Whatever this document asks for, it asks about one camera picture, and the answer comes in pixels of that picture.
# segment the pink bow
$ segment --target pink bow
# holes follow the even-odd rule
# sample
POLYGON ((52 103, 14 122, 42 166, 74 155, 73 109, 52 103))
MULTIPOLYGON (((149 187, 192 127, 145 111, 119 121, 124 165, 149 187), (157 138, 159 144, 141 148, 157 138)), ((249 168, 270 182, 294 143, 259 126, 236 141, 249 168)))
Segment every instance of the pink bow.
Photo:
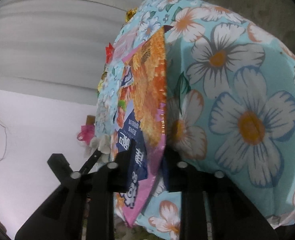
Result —
POLYGON ((91 139, 94 137, 94 125, 82 125, 81 132, 78 134, 79 141, 85 141, 86 145, 90 144, 91 139))

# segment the yellow object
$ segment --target yellow object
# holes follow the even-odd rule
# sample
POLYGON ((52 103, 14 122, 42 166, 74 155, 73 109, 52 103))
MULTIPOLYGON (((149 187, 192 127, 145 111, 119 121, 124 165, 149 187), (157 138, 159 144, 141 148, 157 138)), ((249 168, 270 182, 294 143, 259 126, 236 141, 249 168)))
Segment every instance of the yellow object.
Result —
POLYGON ((138 8, 131 9, 131 10, 127 11, 127 13, 126 13, 126 23, 129 20, 131 20, 131 18, 134 16, 134 14, 136 14, 137 11, 138 11, 138 8))

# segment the food package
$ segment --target food package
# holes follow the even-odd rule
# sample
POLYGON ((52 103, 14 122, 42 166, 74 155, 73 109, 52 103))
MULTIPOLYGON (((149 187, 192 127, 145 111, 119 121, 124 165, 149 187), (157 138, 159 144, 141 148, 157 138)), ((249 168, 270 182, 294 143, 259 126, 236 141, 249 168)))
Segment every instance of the food package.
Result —
POLYGON ((125 67, 111 141, 114 157, 129 148, 131 138, 136 142, 128 171, 128 191, 120 194, 124 199, 123 218, 129 226, 149 197, 165 148, 164 28, 123 59, 125 67))

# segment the thin wire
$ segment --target thin wire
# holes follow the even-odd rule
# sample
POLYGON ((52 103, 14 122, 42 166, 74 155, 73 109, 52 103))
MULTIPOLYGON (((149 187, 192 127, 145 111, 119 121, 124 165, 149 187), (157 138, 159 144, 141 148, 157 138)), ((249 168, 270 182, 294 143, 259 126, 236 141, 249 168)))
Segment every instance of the thin wire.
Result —
POLYGON ((5 135, 6 135, 6 146, 5 146, 5 148, 4 148, 3 156, 2 156, 2 158, 0 158, 0 161, 2 161, 2 160, 4 160, 5 155, 6 155, 6 148, 7 148, 7 133, 6 133, 6 127, 5 127, 4 125, 2 125, 1 123, 0 123, 0 125, 4 128, 4 133, 5 133, 5 135))

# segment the turquoise floral cloth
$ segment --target turquoise floral cloth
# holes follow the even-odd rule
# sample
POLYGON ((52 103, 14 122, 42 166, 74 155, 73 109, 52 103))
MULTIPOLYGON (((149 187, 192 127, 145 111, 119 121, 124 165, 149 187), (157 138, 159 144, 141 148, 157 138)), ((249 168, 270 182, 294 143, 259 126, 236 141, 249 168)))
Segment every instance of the turquoise floral cloth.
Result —
MULTIPOLYGON (((224 171, 273 227, 295 222, 295 55, 225 8, 144 1, 113 45, 96 136, 113 132, 121 59, 163 25, 173 26, 165 35, 167 143, 201 171, 224 171)), ((167 192, 160 178, 152 195, 136 224, 178 239, 180 193, 167 192)), ((121 206, 117 199, 120 217, 121 206)))

